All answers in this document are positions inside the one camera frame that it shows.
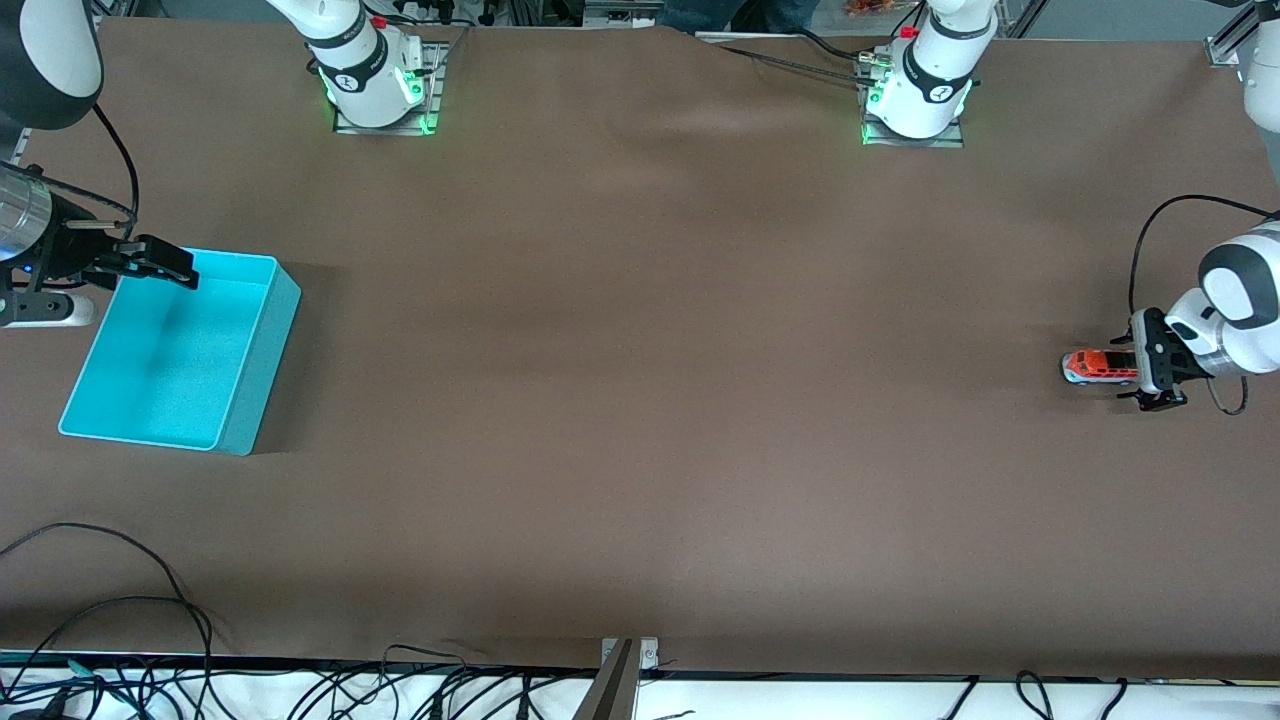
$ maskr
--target brown table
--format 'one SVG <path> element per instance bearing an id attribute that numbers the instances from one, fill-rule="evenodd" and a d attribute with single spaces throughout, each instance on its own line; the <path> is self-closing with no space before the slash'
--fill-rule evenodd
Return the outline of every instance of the brown table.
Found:
<path id="1" fill-rule="evenodd" d="M 1280 671 L 1280 384 L 1147 416 L 1057 368 L 1123 328 L 1161 200 L 1277 204 L 1197 45 L 997 42 L 961 151 L 863 147 L 847 88 L 664 29 L 472 32 L 420 140 L 330 135 L 285 26 L 102 45 L 141 229 L 276 255 L 303 304 L 246 459 L 60 437 L 95 329 L 0 334 L 0 537 L 131 532 L 234 653 Z M 127 195 L 92 118 L 28 160 Z M 1139 301 L 1249 223 L 1170 210 Z M 10 647 L 164 588 L 82 534 L 0 573 Z M 63 647 L 196 641 L 137 610 Z"/>

